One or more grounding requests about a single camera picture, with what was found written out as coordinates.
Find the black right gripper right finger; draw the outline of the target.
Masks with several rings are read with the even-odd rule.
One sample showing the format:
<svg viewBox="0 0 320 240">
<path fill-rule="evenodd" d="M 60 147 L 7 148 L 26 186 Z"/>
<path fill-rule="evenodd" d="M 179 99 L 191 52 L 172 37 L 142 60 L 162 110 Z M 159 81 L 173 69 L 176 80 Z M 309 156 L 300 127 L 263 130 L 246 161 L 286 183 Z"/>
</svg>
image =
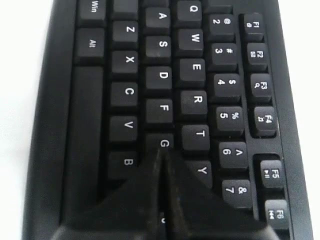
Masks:
<svg viewBox="0 0 320 240">
<path fill-rule="evenodd" d="M 178 152 L 164 152 L 166 233 L 170 240 L 277 240 L 265 222 L 209 190 Z"/>
</svg>

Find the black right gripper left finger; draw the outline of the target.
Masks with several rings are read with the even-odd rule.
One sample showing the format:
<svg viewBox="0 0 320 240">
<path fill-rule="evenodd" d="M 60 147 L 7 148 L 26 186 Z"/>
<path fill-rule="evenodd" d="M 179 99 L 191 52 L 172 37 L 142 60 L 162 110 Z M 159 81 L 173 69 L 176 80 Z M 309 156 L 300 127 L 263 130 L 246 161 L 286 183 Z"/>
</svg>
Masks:
<svg viewBox="0 0 320 240">
<path fill-rule="evenodd" d="M 117 191 L 65 221 L 52 239 L 155 240 L 162 166 L 162 151 L 150 151 L 137 171 Z"/>
</svg>

